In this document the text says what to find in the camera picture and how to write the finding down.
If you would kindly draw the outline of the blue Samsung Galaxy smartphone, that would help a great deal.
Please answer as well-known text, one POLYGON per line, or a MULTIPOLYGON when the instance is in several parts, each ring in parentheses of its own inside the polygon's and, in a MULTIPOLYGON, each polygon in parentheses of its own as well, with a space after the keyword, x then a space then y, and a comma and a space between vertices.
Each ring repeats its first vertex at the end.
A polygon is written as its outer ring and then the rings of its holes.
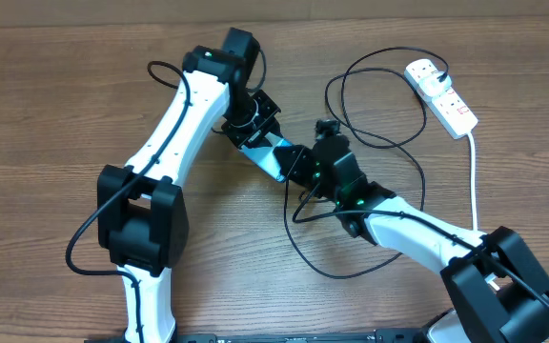
POLYGON ((275 148, 291 147, 292 145, 284 137, 269 132, 260 141, 258 147, 248 148, 247 146, 243 146, 240 151, 275 181, 282 183, 285 181, 285 176, 281 172, 281 167, 275 158, 275 148))

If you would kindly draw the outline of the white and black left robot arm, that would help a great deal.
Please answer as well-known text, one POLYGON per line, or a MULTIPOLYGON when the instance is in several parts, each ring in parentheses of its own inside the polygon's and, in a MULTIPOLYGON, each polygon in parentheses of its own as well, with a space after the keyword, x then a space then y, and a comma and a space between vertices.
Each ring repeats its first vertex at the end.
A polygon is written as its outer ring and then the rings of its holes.
POLYGON ((284 177, 275 149, 289 146, 275 120, 278 106, 260 88, 247 86, 258 41, 231 28, 221 49, 197 46, 188 52, 172 103, 156 129, 122 168, 107 165, 97 179, 97 208, 70 239, 72 250, 92 222, 98 243, 108 250, 125 287, 128 326, 120 342, 173 342, 176 322, 171 301, 172 268, 187 244, 189 219, 182 187, 216 121, 224 136, 274 180, 284 177))

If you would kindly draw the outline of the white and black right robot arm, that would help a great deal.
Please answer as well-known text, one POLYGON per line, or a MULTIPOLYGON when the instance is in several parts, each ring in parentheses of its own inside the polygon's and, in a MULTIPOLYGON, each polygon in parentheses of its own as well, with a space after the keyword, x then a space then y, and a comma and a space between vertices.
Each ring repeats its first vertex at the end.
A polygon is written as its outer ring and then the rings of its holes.
POLYGON ((414 259, 441 276, 453 310, 425 333, 430 342, 543 342, 549 338, 549 275, 513 230, 466 230, 422 212, 370 182, 343 135, 312 148, 277 147, 282 172, 352 237, 414 259))

